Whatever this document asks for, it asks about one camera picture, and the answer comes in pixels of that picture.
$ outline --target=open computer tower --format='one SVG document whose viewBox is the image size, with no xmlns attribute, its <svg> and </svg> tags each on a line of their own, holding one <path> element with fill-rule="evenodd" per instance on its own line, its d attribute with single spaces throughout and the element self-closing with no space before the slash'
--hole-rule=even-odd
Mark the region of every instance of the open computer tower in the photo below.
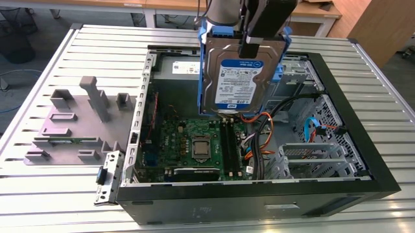
<svg viewBox="0 0 415 233">
<path fill-rule="evenodd" d="M 267 220 L 328 216 L 401 190 L 316 53 L 287 53 L 270 83 L 266 111 L 296 94 L 323 94 L 274 117 L 264 179 L 254 179 L 243 143 L 255 122 L 199 114 L 199 56 L 150 48 L 128 146 L 107 155 L 98 205 L 120 204 L 139 224 Z"/>
</svg>

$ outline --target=metal bracket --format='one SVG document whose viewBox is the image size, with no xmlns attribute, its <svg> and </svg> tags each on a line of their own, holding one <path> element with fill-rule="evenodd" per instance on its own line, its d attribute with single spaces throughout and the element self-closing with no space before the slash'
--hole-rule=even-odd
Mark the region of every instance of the metal bracket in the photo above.
<svg viewBox="0 0 415 233">
<path fill-rule="evenodd" d="M 139 163 L 143 163 L 143 157 L 140 152 L 140 146 L 139 146 L 139 138 L 140 138 L 140 130 L 142 130 L 142 123 L 143 123 L 143 113 L 144 113 L 144 106 L 146 106 L 146 98 L 147 98 L 147 91 L 148 91 L 148 84 L 151 79 L 151 69 L 154 66 L 154 62 L 158 58 L 158 55 L 148 52 L 146 56 L 146 64 L 144 64 L 144 70 L 143 70 L 143 76 L 142 76 L 142 87 L 138 89 L 138 99 L 136 99 L 136 105 L 135 105 L 135 114 L 131 124 L 131 130 L 130 130 L 130 138 L 127 143 L 127 161 L 124 164 L 124 172 L 122 174 L 122 187 L 126 187 L 127 184 L 131 182 L 131 178 L 134 177 L 134 167 L 136 164 L 136 160 L 139 160 Z"/>
<path fill-rule="evenodd" d="M 312 78 L 312 80 L 314 80 L 314 82 L 315 82 L 315 84 L 316 84 L 316 89 L 318 89 L 319 91 L 324 91 L 324 85 L 323 85 L 323 83 L 320 82 L 319 76 L 318 76 L 318 74 L 316 74 L 316 72 L 315 72 L 315 70 L 314 70 L 314 68 L 312 68 L 312 64 L 311 64 L 310 61 L 306 61 L 306 66 L 307 66 L 307 68 L 308 68 L 308 70 L 310 70 L 311 78 Z"/>
<path fill-rule="evenodd" d="M 118 205 L 116 193 L 122 181 L 123 164 L 126 155 L 122 151 L 107 153 L 104 166 L 96 176 L 98 190 L 95 206 Z"/>
</svg>

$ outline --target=gray post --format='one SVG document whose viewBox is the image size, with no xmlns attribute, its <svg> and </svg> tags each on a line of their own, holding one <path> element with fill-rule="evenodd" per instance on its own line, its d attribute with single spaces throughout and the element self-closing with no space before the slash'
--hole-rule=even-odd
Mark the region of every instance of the gray post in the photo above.
<svg viewBox="0 0 415 233">
<path fill-rule="evenodd" d="M 60 110 L 70 109 L 68 100 L 74 100 L 71 92 L 66 89 L 56 89 L 52 93 L 51 101 L 59 112 Z"/>
<path fill-rule="evenodd" d="M 60 18 L 60 15 L 59 15 L 60 10 L 50 9 L 50 11 L 51 11 L 51 14 L 54 16 L 54 19 L 59 19 Z"/>
<path fill-rule="evenodd" d="M 79 86 L 87 91 L 91 104 L 96 110 L 98 116 L 102 119 L 102 122 L 110 121 L 110 114 L 107 112 L 106 102 L 100 97 L 100 93 L 96 89 L 96 77 L 84 76 L 80 80 Z"/>
<path fill-rule="evenodd" d="M 134 106 L 132 106 L 132 101 L 131 101 L 131 97 L 128 95 L 128 93 L 119 93 L 116 95 L 116 106 L 118 109 L 122 110 L 132 110 Z"/>
</svg>

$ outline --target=expansion slot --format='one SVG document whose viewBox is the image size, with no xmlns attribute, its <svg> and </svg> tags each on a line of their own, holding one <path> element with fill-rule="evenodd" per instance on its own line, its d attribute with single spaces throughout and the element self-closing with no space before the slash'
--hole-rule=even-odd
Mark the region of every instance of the expansion slot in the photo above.
<svg viewBox="0 0 415 233">
<path fill-rule="evenodd" d="M 35 137 L 35 140 L 46 140 L 52 144 L 82 144 L 98 140 L 96 137 Z"/>
<path fill-rule="evenodd" d="M 234 124 L 230 122 L 220 123 L 220 145 L 223 153 L 224 172 L 230 176 L 240 176 L 240 167 L 236 151 L 236 135 Z"/>
</svg>

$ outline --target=ram slot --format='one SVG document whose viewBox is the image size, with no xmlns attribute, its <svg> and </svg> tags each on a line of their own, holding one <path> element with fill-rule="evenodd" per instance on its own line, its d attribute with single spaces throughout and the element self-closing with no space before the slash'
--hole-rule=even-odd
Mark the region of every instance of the ram slot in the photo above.
<svg viewBox="0 0 415 233">
<path fill-rule="evenodd" d="M 222 123 L 220 145 L 223 154 L 224 173 L 228 174 L 230 176 L 238 176 L 240 171 L 235 137 L 236 136 L 234 131 L 234 125 L 228 122 Z"/>
</svg>

